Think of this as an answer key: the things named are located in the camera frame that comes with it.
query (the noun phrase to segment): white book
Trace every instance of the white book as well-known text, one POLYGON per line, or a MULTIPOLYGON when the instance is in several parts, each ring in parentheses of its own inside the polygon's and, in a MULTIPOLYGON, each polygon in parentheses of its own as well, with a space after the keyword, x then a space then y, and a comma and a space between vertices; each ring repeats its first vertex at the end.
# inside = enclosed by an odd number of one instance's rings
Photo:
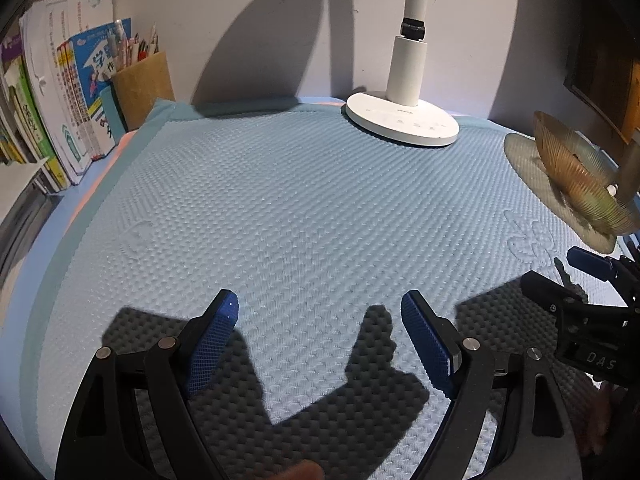
POLYGON ((112 21, 112 0, 43 0, 20 19, 33 97, 60 163, 75 184, 91 157, 71 118, 56 49, 72 35, 112 21))

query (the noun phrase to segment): blue book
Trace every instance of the blue book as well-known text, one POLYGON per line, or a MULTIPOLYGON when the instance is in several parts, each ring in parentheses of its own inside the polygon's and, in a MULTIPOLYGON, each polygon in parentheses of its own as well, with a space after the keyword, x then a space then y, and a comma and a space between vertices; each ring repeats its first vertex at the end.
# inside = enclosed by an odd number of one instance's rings
MULTIPOLYGON (((130 38, 131 20, 122 20, 122 24, 130 38)), ((63 43, 72 93, 84 121, 92 158, 105 156, 115 145, 100 97, 100 92, 111 84, 110 79, 116 73, 116 53, 111 52, 108 42, 113 29, 114 24, 107 23, 80 32, 63 43)))

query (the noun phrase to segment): finger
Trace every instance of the finger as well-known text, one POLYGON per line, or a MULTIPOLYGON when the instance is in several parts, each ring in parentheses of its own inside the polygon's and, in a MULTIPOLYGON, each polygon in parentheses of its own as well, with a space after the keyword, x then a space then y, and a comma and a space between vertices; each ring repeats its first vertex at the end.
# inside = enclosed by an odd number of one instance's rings
POLYGON ((303 460, 269 480, 324 480, 324 471, 317 463, 303 460))

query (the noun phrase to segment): white lamp base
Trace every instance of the white lamp base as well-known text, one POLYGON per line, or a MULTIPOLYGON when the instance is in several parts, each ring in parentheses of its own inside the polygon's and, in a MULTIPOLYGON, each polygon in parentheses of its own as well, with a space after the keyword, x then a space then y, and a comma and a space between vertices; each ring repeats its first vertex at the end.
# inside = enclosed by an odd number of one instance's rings
POLYGON ((460 127, 446 111, 426 101, 417 106, 397 105, 384 92, 360 92, 347 99, 348 117, 382 137, 417 146, 447 146, 460 127))

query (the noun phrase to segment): blue gripper fingertip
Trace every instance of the blue gripper fingertip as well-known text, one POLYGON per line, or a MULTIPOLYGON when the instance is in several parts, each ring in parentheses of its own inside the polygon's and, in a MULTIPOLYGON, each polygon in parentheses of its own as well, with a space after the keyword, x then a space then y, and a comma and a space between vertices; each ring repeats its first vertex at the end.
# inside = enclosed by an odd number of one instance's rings
POLYGON ((402 297, 400 304, 402 323, 409 333, 409 338, 418 352, 418 357, 431 384, 450 398, 453 392, 451 355, 438 337, 435 327, 421 312, 417 298, 414 298, 415 294, 419 295, 416 291, 412 291, 402 297))
POLYGON ((190 374, 186 385, 190 397, 209 384, 226 342, 238 322, 238 311, 238 297, 229 292, 191 355, 190 374))

